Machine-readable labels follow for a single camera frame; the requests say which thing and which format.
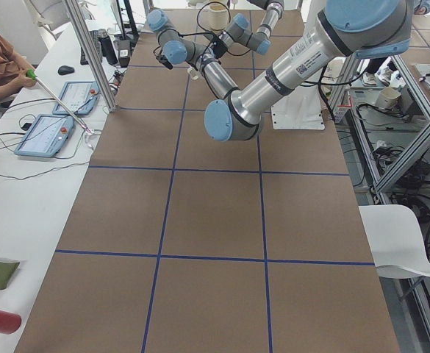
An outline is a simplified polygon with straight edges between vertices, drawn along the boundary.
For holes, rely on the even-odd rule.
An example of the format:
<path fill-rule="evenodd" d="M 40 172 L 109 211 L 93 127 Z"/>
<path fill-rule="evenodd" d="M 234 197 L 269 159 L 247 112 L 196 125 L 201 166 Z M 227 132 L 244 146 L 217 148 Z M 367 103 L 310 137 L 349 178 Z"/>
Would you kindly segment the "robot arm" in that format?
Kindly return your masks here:
<path fill-rule="evenodd" d="M 216 96 L 204 112 L 205 130 L 214 140 L 255 138 L 262 129 L 262 114 L 336 57 L 374 58 L 409 48 L 413 1 L 327 1 L 313 27 L 240 89 L 219 58 L 233 43 L 265 54 L 271 32 L 284 12 L 283 1 L 256 1 L 255 5 L 266 11 L 256 32 L 249 31 L 243 15 L 236 15 L 205 45 L 185 40 L 163 10 L 154 9 L 147 15 L 167 61 L 191 65 Z"/>
<path fill-rule="evenodd" d="M 256 32 L 250 30 L 248 19 L 242 14 L 236 14 L 227 27 L 212 40 L 212 49 L 215 58 L 221 58 L 234 43 L 246 47 L 248 50 L 264 55 L 270 48 L 270 36 L 282 18 L 284 2 L 282 0 L 253 0 L 249 3 L 263 9 L 265 15 Z"/>

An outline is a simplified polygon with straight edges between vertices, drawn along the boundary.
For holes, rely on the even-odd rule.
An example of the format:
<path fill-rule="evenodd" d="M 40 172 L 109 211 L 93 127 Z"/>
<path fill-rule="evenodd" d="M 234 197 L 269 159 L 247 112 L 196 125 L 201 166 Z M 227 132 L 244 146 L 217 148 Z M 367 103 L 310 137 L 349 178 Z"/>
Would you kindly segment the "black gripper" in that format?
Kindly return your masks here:
<path fill-rule="evenodd" d="M 212 52 L 214 57 L 222 57 L 228 51 L 228 47 L 220 39 L 214 39 L 212 42 Z"/>

